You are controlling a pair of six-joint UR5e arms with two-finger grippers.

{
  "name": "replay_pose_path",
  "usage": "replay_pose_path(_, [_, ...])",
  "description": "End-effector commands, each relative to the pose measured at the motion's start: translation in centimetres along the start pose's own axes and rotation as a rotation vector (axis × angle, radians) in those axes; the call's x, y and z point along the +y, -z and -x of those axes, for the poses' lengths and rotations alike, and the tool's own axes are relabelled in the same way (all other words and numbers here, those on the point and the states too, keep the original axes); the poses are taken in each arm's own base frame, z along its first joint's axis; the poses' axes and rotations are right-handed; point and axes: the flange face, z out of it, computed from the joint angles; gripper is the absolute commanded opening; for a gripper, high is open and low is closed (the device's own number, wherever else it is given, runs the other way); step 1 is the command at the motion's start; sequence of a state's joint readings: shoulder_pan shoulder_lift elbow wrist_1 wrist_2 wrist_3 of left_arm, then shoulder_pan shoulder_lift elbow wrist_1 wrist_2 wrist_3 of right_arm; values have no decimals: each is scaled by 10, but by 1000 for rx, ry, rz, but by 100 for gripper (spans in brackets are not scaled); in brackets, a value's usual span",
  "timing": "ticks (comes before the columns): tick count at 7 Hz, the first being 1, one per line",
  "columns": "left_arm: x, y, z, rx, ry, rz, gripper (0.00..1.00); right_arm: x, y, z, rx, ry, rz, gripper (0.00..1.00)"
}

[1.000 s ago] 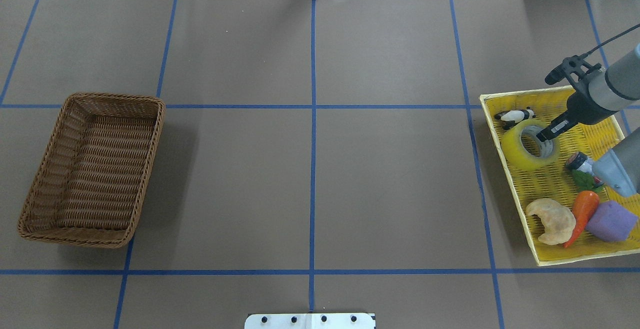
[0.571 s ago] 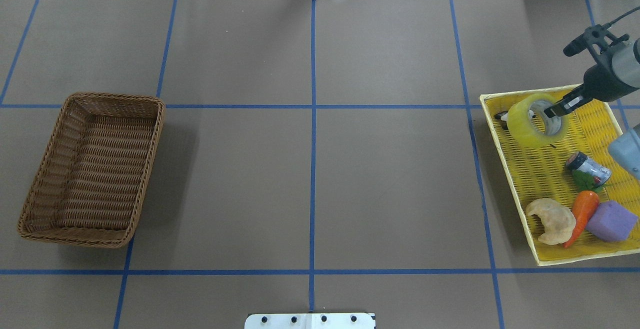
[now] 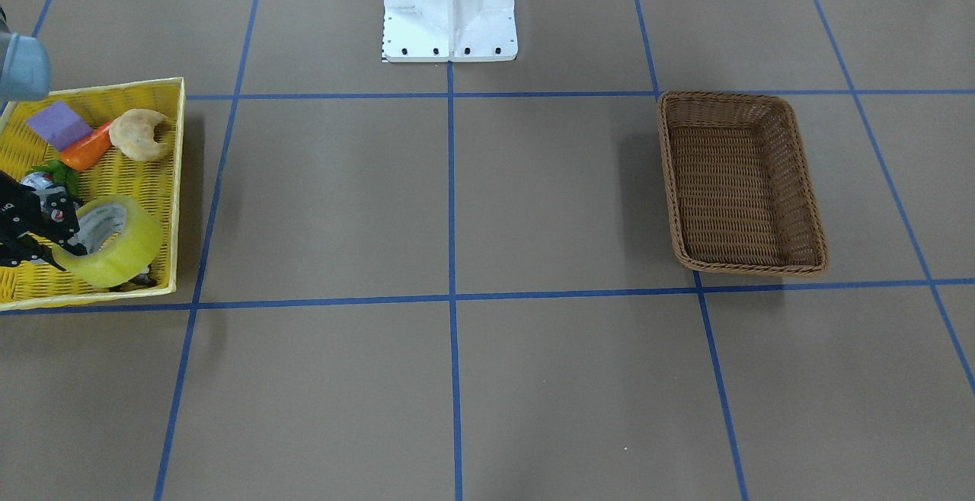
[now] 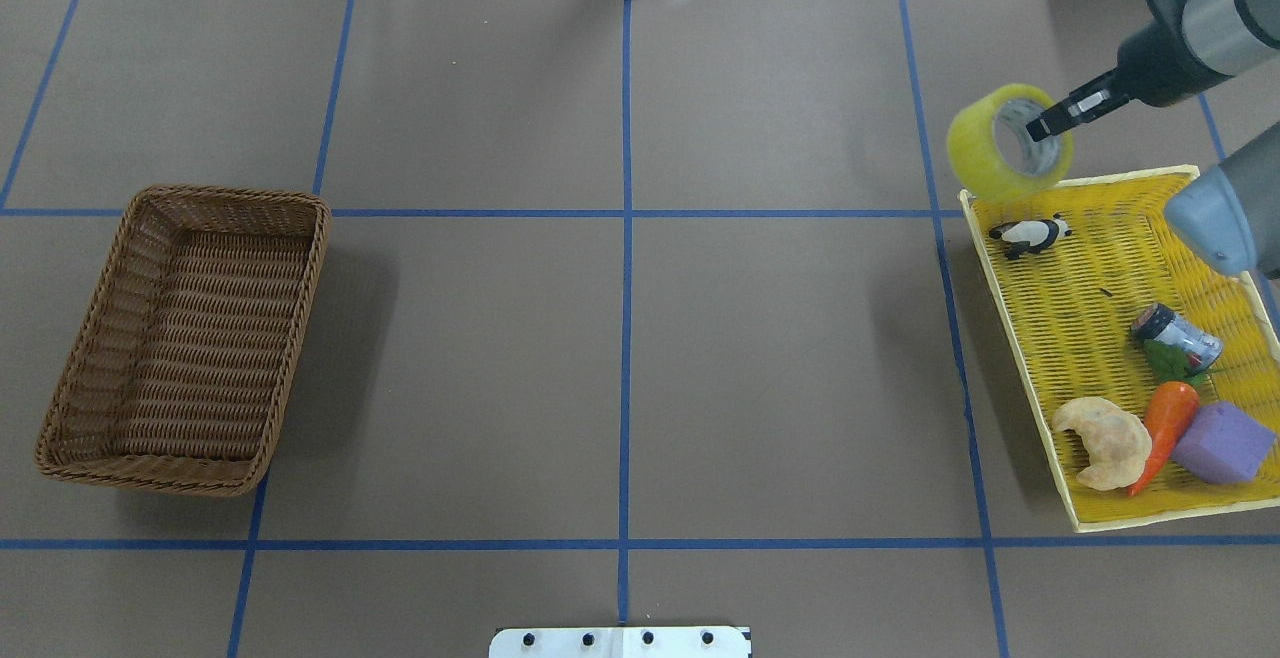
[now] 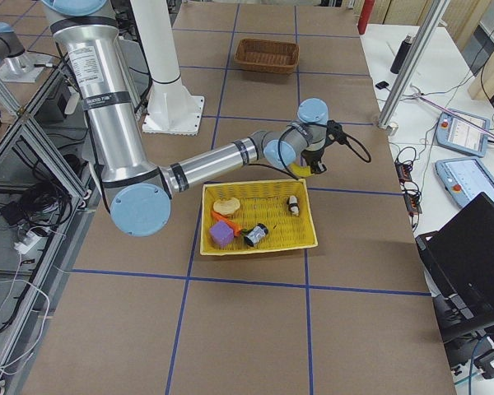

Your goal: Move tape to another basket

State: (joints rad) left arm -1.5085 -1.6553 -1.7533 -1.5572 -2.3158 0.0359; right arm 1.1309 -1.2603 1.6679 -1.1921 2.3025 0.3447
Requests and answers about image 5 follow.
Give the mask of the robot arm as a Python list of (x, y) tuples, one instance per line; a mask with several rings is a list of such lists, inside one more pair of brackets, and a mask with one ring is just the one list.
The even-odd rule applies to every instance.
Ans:
[(40, 58), (29, 53), (13, 28), (0, 22), (0, 79), (4, 82), (35, 83), (43, 67)]
[(120, 53), (119, 28), (107, 1), (47, 1), (44, 11), (54, 40), (68, 52), (82, 95), (82, 107), (102, 157), (100, 182), (110, 200), (112, 221), (125, 234), (143, 237), (161, 230), (174, 193), (265, 159), (289, 170), (303, 158), (312, 174), (322, 173), (328, 109), (322, 100), (303, 101), (297, 120), (281, 132), (260, 130), (223, 147), (166, 167), (147, 159), (142, 130), (194, 135), (204, 99), (184, 86), (164, 2), (132, 4), (152, 80), (143, 128), (137, 124), (128, 69)]

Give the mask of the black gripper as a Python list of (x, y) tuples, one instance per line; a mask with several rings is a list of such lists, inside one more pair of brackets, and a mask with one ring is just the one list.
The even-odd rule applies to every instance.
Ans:
[(322, 161), (323, 154), (323, 149), (316, 151), (304, 150), (303, 159), (311, 169), (315, 169), (316, 173), (324, 173), (327, 170), (327, 167)]

